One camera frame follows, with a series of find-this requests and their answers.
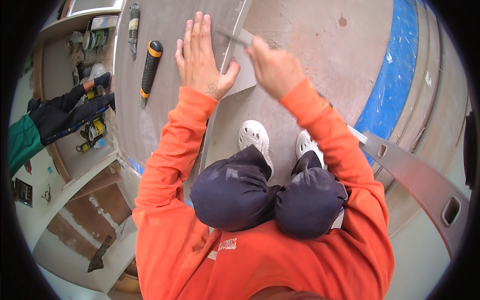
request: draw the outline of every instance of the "plastic bag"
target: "plastic bag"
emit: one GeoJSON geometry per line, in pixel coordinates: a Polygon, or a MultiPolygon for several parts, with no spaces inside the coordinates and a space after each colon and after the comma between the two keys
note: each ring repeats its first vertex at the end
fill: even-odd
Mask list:
{"type": "Polygon", "coordinates": [[[106,72],[107,71],[105,70],[105,67],[103,66],[102,63],[96,63],[92,67],[92,70],[90,72],[90,77],[88,78],[88,80],[93,80],[97,77],[100,77],[103,74],[105,74],[106,72]]]}

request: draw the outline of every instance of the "orange sweatshirt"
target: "orange sweatshirt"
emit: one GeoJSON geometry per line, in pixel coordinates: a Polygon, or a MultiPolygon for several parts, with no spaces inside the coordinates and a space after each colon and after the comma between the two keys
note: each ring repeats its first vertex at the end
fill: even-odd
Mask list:
{"type": "Polygon", "coordinates": [[[394,257],[382,184],[373,179],[359,141],[308,79],[280,103],[318,142],[329,171],[351,193],[342,228],[317,240],[294,240],[270,221],[209,235],[183,202],[182,183],[217,101],[181,87],[135,199],[136,262],[144,299],[248,299],[269,286],[330,299],[384,298],[394,257]]]}

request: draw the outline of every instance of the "white shoe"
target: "white shoe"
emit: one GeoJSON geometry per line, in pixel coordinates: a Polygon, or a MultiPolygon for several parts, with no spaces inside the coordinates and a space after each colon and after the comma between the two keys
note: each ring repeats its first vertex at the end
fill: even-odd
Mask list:
{"type": "Polygon", "coordinates": [[[239,130],[239,146],[240,150],[246,147],[254,145],[258,151],[262,153],[267,162],[267,165],[272,169],[270,180],[273,177],[273,163],[268,155],[268,148],[270,141],[268,139],[267,130],[265,127],[255,120],[248,120],[242,123],[239,130]]]}
{"type": "Polygon", "coordinates": [[[302,155],[304,155],[310,150],[313,150],[317,154],[323,168],[325,166],[324,153],[320,151],[320,149],[318,149],[317,142],[310,136],[308,131],[305,129],[300,132],[297,137],[297,148],[295,149],[295,152],[297,153],[297,159],[300,159],[302,155]]]}

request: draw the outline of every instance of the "green shirt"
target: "green shirt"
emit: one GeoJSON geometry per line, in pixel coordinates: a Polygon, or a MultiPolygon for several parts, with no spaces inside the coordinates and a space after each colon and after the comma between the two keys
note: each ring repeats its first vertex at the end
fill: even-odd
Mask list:
{"type": "Polygon", "coordinates": [[[45,148],[40,142],[40,133],[29,115],[24,115],[8,128],[8,168],[10,177],[24,163],[45,148]]]}

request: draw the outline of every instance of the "sock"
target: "sock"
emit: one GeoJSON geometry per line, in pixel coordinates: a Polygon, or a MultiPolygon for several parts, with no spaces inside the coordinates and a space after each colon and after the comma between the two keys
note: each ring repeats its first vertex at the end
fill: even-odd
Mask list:
{"type": "Polygon", "coordinates": [[[103,74],[102,76],[100,77],[97,77],[93,80],[93,82],[95,83],[95,86],[96,85],[101,85],[103,86],[103,88],[107,88],[109,83],[110,83],[110,72],[107,72],[105,74],[103,74]]]}
{"type": "Polygon", "coordinates": [[[108,103],[110,104],[110,107],[115,110],[115,93],[108,95],[108,103]]]}

